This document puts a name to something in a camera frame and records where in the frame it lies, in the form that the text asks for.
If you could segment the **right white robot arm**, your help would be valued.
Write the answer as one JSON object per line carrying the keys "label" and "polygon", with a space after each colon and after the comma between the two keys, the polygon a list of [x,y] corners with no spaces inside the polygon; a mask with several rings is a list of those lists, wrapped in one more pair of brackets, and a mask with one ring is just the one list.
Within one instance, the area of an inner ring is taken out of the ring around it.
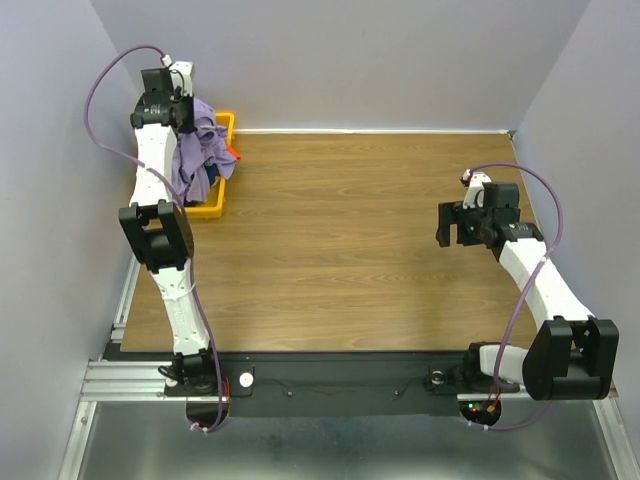
{"label": "right white robot arm", "polygon": [[619,343],[613,321],[598,319],[553,264],[544,237],[520,219],[519,188],[482,172],[464,180],[463,200],[438,206],[442,247],[483,245],[511,276],[537,328],[527,349],[479,342],[460,366],[463,384],[482,390],[524,389],[535,400],[599,400],[608,396]]}

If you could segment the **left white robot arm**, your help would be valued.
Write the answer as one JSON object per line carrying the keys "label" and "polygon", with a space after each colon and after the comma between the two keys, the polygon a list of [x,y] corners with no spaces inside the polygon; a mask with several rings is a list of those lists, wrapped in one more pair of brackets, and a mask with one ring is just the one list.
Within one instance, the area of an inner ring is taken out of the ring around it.
{"label": "left white robot arm", "polygon": [[118,218],[159,290],[171,327],[173,359],[161,374],[189,394],[213,395],[222,391],[223,371],[196,292],[192,230],[172,180],[178,140],[196,130],[193,65],[162,62],[141,72],[144,91],[130,116],[140,164],[130,202]]}

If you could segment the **lavender t shirt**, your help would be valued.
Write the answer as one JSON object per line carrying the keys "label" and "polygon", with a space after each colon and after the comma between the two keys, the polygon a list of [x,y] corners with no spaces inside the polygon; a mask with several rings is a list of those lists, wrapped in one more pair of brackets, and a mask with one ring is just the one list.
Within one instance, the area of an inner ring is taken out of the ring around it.
{"label": "lavender t shirt", "polygon": [[194,99],[193,133],[180,133],[172,159],[172,185],[181,199],[204,193],[209,189],[204,166],[215,164],[218,177],[228,180],[237,161],[227,151],[228,128],[216,120],[214,109],[202,100]]}

